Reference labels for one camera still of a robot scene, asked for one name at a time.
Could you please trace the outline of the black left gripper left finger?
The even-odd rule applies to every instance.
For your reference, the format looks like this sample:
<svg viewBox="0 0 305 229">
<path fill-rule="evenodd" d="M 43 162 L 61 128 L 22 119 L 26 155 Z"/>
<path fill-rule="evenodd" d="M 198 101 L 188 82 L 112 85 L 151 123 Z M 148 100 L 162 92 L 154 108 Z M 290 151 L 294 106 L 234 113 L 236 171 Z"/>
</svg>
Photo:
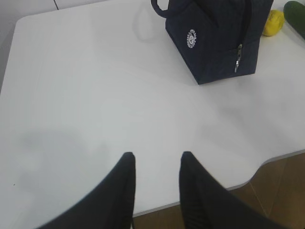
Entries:
<svg viewBox="0 0 305 229">
<path fill-rule="evenodd" d="M 41 229 L 129 229 L 135 201 L 135 156 L 126 152 L 88 195 Z"/>
</svg>

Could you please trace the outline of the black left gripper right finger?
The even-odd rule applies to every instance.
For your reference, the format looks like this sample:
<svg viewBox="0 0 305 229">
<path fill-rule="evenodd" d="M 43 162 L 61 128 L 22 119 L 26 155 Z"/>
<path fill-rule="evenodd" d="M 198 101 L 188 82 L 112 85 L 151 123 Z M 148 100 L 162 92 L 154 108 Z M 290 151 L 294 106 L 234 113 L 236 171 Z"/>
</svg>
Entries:
<svg viewBox="0 0 305 229">
<path fill-rule="evenodd" d="M 192 152 L 180 165 L 180 206 L 187 229 L 280 229 L 219 184 Z"/>
</svg>

